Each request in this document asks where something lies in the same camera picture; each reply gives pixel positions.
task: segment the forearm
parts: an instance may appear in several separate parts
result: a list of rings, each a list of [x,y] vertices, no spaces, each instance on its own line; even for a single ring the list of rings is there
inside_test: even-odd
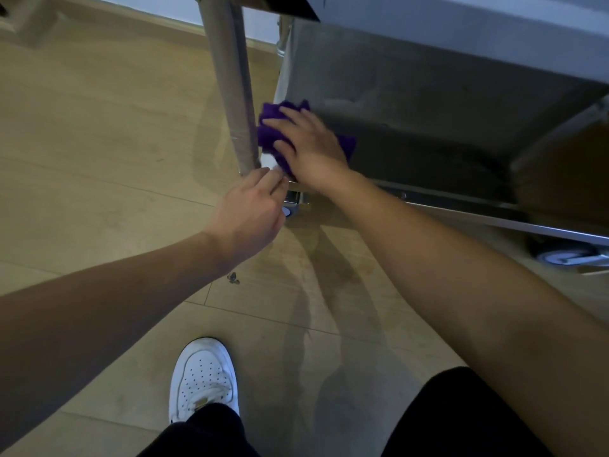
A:
[[[0,448],[61,407],[231,265],[222,247],[201,233],[0,298]]]
[[[609,380],[600,323],[518,263],[361,175],[345,171],[325,193],[408,304],[553,452],[594,454],[609,444],[606,387],[588,380],[582,390],[582,376]]]

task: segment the white sneaker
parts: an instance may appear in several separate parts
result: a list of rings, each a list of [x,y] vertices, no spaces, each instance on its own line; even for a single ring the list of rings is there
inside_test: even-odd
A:
[[[237,377],[228,351],[215,338],[198,338],[182,350],[169,390],[169,422],[186,422],[209,403],[239,414]]]

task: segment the pant leg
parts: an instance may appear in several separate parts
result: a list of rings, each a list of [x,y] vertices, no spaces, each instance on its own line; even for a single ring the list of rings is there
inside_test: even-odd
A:
[[[249,445],[243,423],[230,407],[209,404],[187,422],[168,426],[138,457],[179,455],[259,457]]]
[[[410,404],[383,451],[396,456],[551,456],[470,368],[434,376]]]

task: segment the baseboard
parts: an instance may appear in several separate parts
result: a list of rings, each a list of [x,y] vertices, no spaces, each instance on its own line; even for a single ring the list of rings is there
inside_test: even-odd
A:
[[[51,0],[21,0],[0,19],[0,37],[26,46],[37,45],[57,21]]]
[[[206,48],[208,46],[205,29],[201,25],[155,16],[101,0],[51,1],[57,11],[71,19],[130,30],[140,35],[182,45]],[[194,0],[193,9],[197,9]],[[274,44],[248,39],[247,46],[250,50],[276,54]]]

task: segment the purple cloth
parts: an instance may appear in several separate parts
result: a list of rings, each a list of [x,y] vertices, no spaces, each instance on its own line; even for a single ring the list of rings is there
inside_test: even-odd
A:
[[[288,138],[283,136],[280,131],[277,131],[263,124],[264,119],[287,119],[285,114],[283,114],[279,110],[279,107],[281,106],[288,107],[290,109],[295,109],[297,111],[300,111],[301,109],[311,110],[311,107],[309,107],[309,102],[306,99],[303,100],[298,106],[296,106],[290,101],[284,101],[280,104],[271,104],[270,102],[265,102],[263,104],[263,111],[258,117],[258,145],[263,148],[263,153],[268,153],[275,157],[277,163],[281,168],[283,168],[283,171],[285,173],[293,176],[292,170],[287,164],[285,157],[273,147],[273,143],[280,139],[282,141],[285,141],[292,147],[293,144]],[[348,162],[349,160],[351,160],[351,155],[353,155],[353,151],[355,151],[357,139],[354,136],[336,135],[336,137],[339,140],[339,145],[345,153],[345,157]]]

